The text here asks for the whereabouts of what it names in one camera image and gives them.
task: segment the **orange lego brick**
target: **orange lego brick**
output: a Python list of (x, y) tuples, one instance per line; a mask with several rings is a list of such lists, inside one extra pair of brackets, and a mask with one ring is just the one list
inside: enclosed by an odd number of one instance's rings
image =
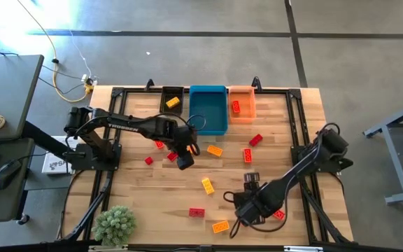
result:
[(243, 161), (244, 162), (251, 162), (251, 149), (250, 148), (245, 148), (243, 150)]
[(224, 220), (222, 222), (213, 225), (214, 234), (217, 234), (218, 232), (222, 232), (228, 229), (229, 229), (228, 220)]
[(219, 147), (209, 146), (208, 152), (212, 155), (216, 155), (216, 156), (220, 157), (222, 155), (223, 150)]
[(207, 195), (214, 193), (214, 187), (211, 184), (211, 181), (209, 180), (209, 178), (203, 179), (201, 181), (201, 183), (203, 184), (204, 190), (206, 191)]
[(169, 107), (169, 109), (172, 109), (174, 106), (180, 103), (180, 99), (178, 97), (174, 97), (170, 99), (169, 101), (166, 102), (166, 105)]

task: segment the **concrete floor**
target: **concrete floor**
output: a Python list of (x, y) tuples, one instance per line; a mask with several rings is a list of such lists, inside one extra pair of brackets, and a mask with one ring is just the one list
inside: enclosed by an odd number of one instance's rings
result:
[[(48, 29), (289, 31), (282, 0), (23, 2)], [(403, 33), (403, 0), (291, 3), (298, 32)], [(47, 38), (24, 35), (38, 27), (16, 1), (7, 4), (0, 9), (0, 50), (43, 54), (45, 65), (51, 67)], [(61, 71), (86, 74), (71, 37), (52, 39), (64, 66)], [(74, 40), (102, 85), (144, 85), (149, 78), (163, 85), (249, 85), (253, 76), (259, 76), (267, 87), (299, 87), (290, 38), (75, 36)], [(401, 192), (385, 141), (361, 135), (403, 107), (403, 40), (303, 38), (299, 44), (308, 86), (320, 88), (328, 121), (340, 124), (350, 144), (348, 158), (355, 164), (342, 179), (355, 240), (403, 249), (403, 204), (386, 206), (383, 199)], [(51, 81), (47, 69), (41, 77)], [(59, 76), (58, 83), (68, 90), (78, 80)], [(77, 89), (69, 97), (78, 98), (82, 92)], [(28, 120), (49, 134), (63, 134), (70, 106), (39, 81)], [(52, 241), (63, 199), (64, 190), (29, 193), (25, 211), (32, 220), (25, 226), (0, 223), (0, 246)]]

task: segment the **blue bin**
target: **blue bin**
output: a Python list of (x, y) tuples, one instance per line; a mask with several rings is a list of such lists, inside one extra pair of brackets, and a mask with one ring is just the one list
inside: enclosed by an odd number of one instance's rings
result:
[[(189, 89), (189, 116), (201, 115), (206, 125), (199, 135), (224, 135), (228, 129), (227, 88), (222, 85), (193, 85)], [(200, 129), (203, 118), (196, 116), (190, 124)]]

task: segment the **desk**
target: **desk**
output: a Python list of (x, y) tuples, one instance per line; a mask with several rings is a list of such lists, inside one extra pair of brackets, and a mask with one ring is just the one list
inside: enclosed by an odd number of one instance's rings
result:
[[(20, 157), (31, 155), (34, 151), (34, 140), (32, 139), (19, 139), (16, 141), (9, 141), (0, 145), (0, 167)], [(24, 183), (26, 181), (27, 167), (29, 166), (30, 158), (21, 160), (21, 170), (17, 176), (12, 180), (10, 185), (0, 190), (0, 221), (10, 221), (21, 215), (24, 208), (24, 201), (27, 195), (25, 194)]]
[[(108, 110), (111, 90), (112, 86), (95, 87), (90, 106)], [(315, 132), (325, 124), (320, 92), (318, 89), (302, 89), (302, 97), (309, 136), (313, 139)], [(184, 118), (188, 117), (188, 101), (185, 94)], [(159, 113), (159, 107), (160, 94), (131, 93), (127, 97), (125, 114), (141, 118), (153, 116)], [(234, 206), (224, 201), (222, 195), (226, 190), (243, 190), (244, 173), (259, 172), (263, 182), (284, 175), (292, 166), (292, 139), (285, 98), (274, 94), (256, 95), (256, 111), (257, 118), (251, 125), (229, 124), (225, 136), (199, 136), (201, 155), (195, 157), (195, 164), (184, 171), (180, 171), (175, 162), (168, 161), (168, 151), (158, 150), (153, 141), (140, 134), (122, 132), (120, 168), (114, 175), (109, 207), (124, 205), (134, 211), (138, 227), (130, 244), (308, 244), (299, 187), (290, 191), (288, 221), (278, 232), (261, 233), (242, 227), (234, 239), (228, 237), (229, 232), (213, 234), (212, 224), (228, 220), (232, 227), (236, 220)], [(253, 163), (244, 164), (241, 149), (247, 148), (256, 134), (261, 134), (264, 139), (253, 148)], [(222, 157), (206, 152), (211, 144), (224, 150)], [(154, 159), (150, 166), (144, 162), (148, 156)], [(212, 195), (206, 195), (202, 187), (201, 180), (205, 177), (210, 178), (215, 189)], [(93, 171), (85, 171), (76, 179), (66, 206), (65, 234), (87, 210), (93, 180)], [(341, 186), (330, 174), (319, 174), (318, 182), (325, 212), (342, 234), (352, 240)], [(190, 207), (205, 209), (205, 218), (190, 218)], [(316, 216), (313, 222), (319, 237)], [(271, 217), (262, 228), (277, 225), (279, 220)]]
[[(31, 155), (34, 143), (58, 157), (67, 151), (64, 144), (26, 121), (43, 60), (42, 55), (0, 56), (0, 115), (6, 119), (6, 124), (0, 129), (0, 141), (11, 140), (0, 144), (0, 167), (9, 160)], [(21, 171), (9, 187), (0, 190), (0, 221), (19, 220), (27, 190), (39, 188), (35, 186), (39, 183), (24, 187), (28, 161), (30, 158), (22, 161)], [(34, 179), (34, 182), (52, 180), (46, 175)]]

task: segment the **wooden table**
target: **wooden table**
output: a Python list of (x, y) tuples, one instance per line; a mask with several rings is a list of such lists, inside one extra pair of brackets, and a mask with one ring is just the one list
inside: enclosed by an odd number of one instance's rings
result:
[[(97, 86), (90, 106), (108, 110), (112, 87)], [(301, 91), (309, 137), (312, 140), (315, 132), (325, 124), (320, 91), (315, 88)], [(182, 116), (188, 118), (187, 94), (184, 99)], [(159, 113), (159, 106), (160, 94), (129, 93), (125, 114), (140, 118), (153, 116)], [(232, 228), (236, 220), (234, 205), (223, 200), (222, 195), (226, 190), (243, 190), (243, 174), (259, 172), (263, 183), (284, 175), (292, 167), (292, 138), (285, 97), (257, 94), (256, 111), (257, 118), (251, 125), (229, 124), (225, 136), (199, 136), (201, 155), (195, 157), (195, 164), (184, 171), (166, 158), (168, 150), (157, 149), (153, 141), (144, 139), (140, 134), (122, 132), (121, 163), (113, 179), (109, 208), (123, 205), (133, 210), (138, 227), (130, 244), (308, 244), (299, 186), (295, 186), (289, 193), (288, 220), (278, 232), (262, 233), (241, 227), (234, 239), (228, 237), (229, 230), (213, 233), (212, 224), (220, 221), (228, 220)], [(297, 129), (300, 129), (297, 113), (295, 115)], [(97, 132), (102, 135), (103, 129)], [(256, 134), (261, 134), (264, 139), (253, 148), (253, 163), (245, 164), (241, 149), (247, 148), (248, 142)], [(221, 157), (207, 153), (206, 149), (211, 144), (223, 149)], [(144, 162), (148, 156), (154, 160), (150, 166)], [(210, 178), (215, 189), (212, 195), (207, 195), (202, 186), (201, 181), (206, 177)], [(87, 210), (93, 181), (93, 171), (85, 171), (76, 179), (66, 206), (64, 234), (72, 230)], [(352, 240), (340, 184), (330, 174), (318, 174), (318, 183), (325, 212), (342, 234)], [(189, 217), (190, 207), (205, 209), (205, 217)], [(315, 232), (319, 237), (318, 219), (312, 208), (311, 211)], [(279, 223), (279, 220), (270, 217), (260, 227), (274, 228)]]

